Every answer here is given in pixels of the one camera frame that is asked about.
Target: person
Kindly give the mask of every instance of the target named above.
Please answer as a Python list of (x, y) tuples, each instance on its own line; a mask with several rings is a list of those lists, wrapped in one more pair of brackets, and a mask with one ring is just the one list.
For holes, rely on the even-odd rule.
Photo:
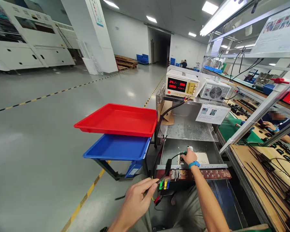
[[(173, 199), (180, 209), (173, 228), (164, 231), (204, 231), (206, 228), (208, 231), (229, 232), (218, 201), (197, 166), (196, 154), (188, 148), (187, 155), (181, 157), (189, 164), (196, 185), (174, 195)], [(150, 204), (154, 204), (151, 198), (157, 189), (158, 180), (146, 178), (128, 189), (119, 214), (107, 232), (152, 232), (148, 209)]]
[(186, 60), (185, 60), (183, 63), (181, 63), (181, 65), (182, 65), (183, 68), (186, 68), (186, 67), (187, 67), (187, 62), (186, 62)]
[[(265, 125), (266, 128), (270, 129), (270, 132), (276, 134), (290, 124), (290, 120), (276, 111), (269, 111), (258, 121), (258, 123), (260, 125)], [(290, 143), (290, 133), (282, 137), (281, 140), (285, 143)]]

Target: green connector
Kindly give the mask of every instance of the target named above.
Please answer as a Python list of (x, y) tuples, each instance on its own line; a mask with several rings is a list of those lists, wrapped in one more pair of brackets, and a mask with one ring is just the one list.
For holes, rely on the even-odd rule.
[(163, 183), (163, 181), (161, 181), (161, 182), (160, 182), (160, 185), (159, 185), (159, 190), (161, 190), (161, 189), (162, 189), (162, 183)]

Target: digital display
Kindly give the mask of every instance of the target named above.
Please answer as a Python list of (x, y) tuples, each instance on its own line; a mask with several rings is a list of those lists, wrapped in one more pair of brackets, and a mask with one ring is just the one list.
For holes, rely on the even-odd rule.
[(187, 85), (187, 82), (185, 82), (185, 81), (180, 81), (180, 80), (173, 79), (173, 78), (169, 78), (169, 80), (168, 80), (168, 89), (171, 89), (171, 90), (185, 92), (186, 85)]

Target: grey floor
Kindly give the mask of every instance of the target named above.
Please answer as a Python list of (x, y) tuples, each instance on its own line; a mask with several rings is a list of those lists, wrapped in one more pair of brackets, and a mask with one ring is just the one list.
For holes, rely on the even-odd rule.
[[(84, 66), (0, 73), (0, 109), (98, 80)], [(0, 232), (61, 231), (101, 171), (83, 153), (101, 136), (73, 125), (107, 103), (143, 107), (166, 68), (139, 65), (95, 83), (0, 112)], [(155, 108), (155, 96), (147, 104)], [(128, 162), (112, 161), (124, 172)], [(114, 219), (129, 181), (104, 173), (69, 231)]]

